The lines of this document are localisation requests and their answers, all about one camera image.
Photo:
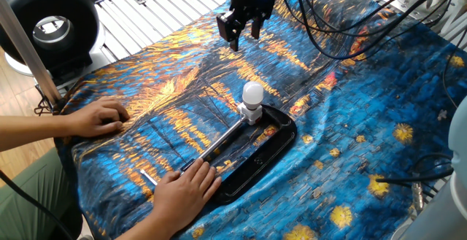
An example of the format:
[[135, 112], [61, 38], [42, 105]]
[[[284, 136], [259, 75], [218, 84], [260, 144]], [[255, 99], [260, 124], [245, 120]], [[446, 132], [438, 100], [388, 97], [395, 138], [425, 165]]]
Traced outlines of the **person's left hand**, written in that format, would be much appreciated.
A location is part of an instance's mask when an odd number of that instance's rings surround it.
[[103, 97], [65, 115], [64, 133], [68, 136], [101, 136], [119, 131], [129, 119], [129, 113], [117, 99]]

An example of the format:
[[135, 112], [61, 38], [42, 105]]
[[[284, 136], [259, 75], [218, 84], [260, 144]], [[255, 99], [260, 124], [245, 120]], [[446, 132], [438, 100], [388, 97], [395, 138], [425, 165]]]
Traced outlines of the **person's right hand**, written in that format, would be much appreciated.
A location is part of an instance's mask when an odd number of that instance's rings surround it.
[[169, 236], [189, 225], [215, 194], [222, 182], [216, 173], [199, 158], [182, 173], [168, 173], [156, 186], [151, 215]]

